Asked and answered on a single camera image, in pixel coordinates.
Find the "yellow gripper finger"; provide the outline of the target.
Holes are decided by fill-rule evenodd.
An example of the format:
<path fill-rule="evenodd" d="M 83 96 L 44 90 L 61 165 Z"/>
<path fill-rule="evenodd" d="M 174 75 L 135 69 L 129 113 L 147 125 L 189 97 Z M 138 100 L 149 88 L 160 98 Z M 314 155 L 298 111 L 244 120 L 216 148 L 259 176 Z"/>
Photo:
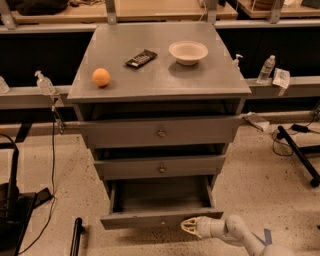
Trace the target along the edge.
<path fill-rule="evenodd" d="M 191 235 L 195 235 L 195 236 L 197 236 L 198 238 L 202 238 L 202 237 L 199 235 L 199 233 L 197 232 L 197 230 L 196 230 L 195 228 L 193 228 L 193 227 L 191 227 L 191 228 L 182 227 L 181 229 L 182 229 L 183 231 L 191 234 Z"/>
<path fill-rule="evenodd" d="M 198 217 L 192 217 L 189 219 L 186 219 L 181 222 L 181 227 L 182 228 L 193 228 L 197 225 L 199 218 Z"/>

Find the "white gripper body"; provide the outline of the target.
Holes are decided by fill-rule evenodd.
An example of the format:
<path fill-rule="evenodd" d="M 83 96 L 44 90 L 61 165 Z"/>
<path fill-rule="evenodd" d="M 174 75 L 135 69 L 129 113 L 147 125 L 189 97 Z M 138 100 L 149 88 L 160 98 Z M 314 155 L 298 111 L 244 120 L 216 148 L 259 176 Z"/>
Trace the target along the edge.
<path fill-rule="evenodd" d="M 219 238 L 226 235 L 226 223 L 221 219 L 200 217 L 196 224 L 197 236 L 200 238 Z"/>

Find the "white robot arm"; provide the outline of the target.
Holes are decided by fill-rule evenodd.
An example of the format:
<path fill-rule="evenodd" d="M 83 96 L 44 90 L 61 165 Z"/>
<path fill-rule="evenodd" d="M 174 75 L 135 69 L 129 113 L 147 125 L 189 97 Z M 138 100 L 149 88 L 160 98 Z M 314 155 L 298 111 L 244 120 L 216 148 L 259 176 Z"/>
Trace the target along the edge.
<path fill-rule="evenodd" d="M 228 244 L 243 246 L 249 256 L 296 256 L 288 247 L 260 240 L 238 215 L 230 215 L 225 220 L 192 217 L 181 222 L 181 229 L 201 239 L 218 238 Z"/>

